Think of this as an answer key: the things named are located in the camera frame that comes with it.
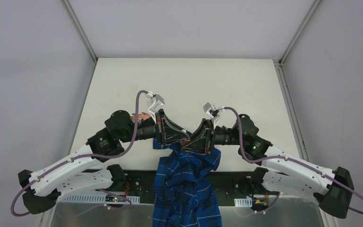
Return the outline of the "mannequin hand with painted nails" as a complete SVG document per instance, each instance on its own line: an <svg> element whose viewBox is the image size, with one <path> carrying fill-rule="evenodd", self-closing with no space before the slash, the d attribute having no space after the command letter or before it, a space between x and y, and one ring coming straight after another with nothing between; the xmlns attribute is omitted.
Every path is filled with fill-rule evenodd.
<svg viewBox="0 0 363 227"><path fill-rule="evenodd" d="M132 113L130 115L132 122L143 122L151 118L149 113L141 112L141 113Z"/></svg>

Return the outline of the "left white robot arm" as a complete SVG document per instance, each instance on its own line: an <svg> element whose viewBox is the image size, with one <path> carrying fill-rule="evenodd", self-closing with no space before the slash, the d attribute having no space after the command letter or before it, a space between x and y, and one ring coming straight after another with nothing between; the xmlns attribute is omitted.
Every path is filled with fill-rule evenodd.
<svg viewBox="0 0 363 227"><path fill-rule="evenodd" d="M122 143L156 139L160 145L187 140L190 132L172 122L160 109L149 120L134 121L127 111L118 110L105 127L74 153L39 171L18 173L20 196L29 214L40 214L66 197L84 191L120 191L126 178L119 164L98 168L125 152Z"/></svg>

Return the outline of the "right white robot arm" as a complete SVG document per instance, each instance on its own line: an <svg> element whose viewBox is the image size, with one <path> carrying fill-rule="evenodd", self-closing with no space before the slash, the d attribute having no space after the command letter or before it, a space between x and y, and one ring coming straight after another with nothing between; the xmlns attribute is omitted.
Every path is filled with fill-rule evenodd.
<svg viewBox="0 0 363 227"><path fill-rule="evenodd" d="M215 145L238 145L238 154L258 165L249 181L252 192L293 194L336 218L347 217L354 191L347 169L318 166L286 153L261 138L258 127L246 114L240 114L231 128L215 126L214 121L215 117L203 119L198 129L181 140L182 150L208 154Z"/></svg>

